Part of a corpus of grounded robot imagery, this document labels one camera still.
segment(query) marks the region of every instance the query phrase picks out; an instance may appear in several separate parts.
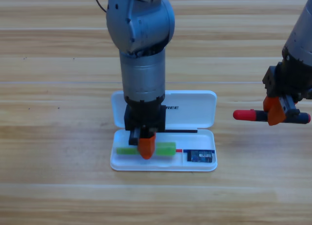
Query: green marker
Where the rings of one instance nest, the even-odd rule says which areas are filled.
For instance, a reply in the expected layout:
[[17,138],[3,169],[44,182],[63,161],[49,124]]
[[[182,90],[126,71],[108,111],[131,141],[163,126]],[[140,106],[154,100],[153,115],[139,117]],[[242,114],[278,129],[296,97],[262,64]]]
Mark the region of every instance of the green marker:
[[[176,153],[176,143],[175,142],[157,142],[154,154],[156,156],[174,156]],[[137,151],[137,147],[117,147],[117,154],[124,155],[140,155]]]

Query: gray robot arm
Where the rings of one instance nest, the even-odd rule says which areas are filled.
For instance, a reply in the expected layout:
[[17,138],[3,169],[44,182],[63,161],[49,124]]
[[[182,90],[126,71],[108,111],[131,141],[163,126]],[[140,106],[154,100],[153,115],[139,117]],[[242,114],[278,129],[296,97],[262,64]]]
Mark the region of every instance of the gray robot arm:
[[106,20],[119,49],[129,144],[143,148],[148,159],[153,150],[139,140],[165,130],[165,47],[174,34],[174,12],[168,0],[108,0]]

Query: table surface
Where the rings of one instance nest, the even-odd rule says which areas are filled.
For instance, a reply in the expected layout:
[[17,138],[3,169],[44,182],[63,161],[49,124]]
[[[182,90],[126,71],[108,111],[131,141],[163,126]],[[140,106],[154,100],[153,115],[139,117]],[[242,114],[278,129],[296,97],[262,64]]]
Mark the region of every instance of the table surface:
[[218,168],[113,171],[122,84],[105,13],[94,0],[0,0],[1,225],[312,224],[311,126],[232,116],[261,109],[262,77],[307,0],[170,1],[166,88],[217,94]]

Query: red marker cap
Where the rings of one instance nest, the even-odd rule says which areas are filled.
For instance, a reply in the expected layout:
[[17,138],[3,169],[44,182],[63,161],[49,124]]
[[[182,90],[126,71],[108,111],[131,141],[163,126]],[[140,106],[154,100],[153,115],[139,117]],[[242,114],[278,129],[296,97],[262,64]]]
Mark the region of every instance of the red marker cap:
[[255,110],[236,110],[233,112],[234,119],[256,121],[257,115]]

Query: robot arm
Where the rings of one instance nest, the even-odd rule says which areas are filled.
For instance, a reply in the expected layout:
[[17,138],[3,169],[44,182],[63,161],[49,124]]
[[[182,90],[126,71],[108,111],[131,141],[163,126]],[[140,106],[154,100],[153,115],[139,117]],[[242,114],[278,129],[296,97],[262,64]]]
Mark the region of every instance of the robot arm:
[[235,111],[235,119],[309,123],[295,104],[312,99],[312,0],[308,0],[282,51],[283,60],[270,66],[262,82],[267,90],[264,111]]
[[119,49],[130,145],[149,159],[165,131],[165,47],[175,29],[168,0],[108,0],[107,28]]

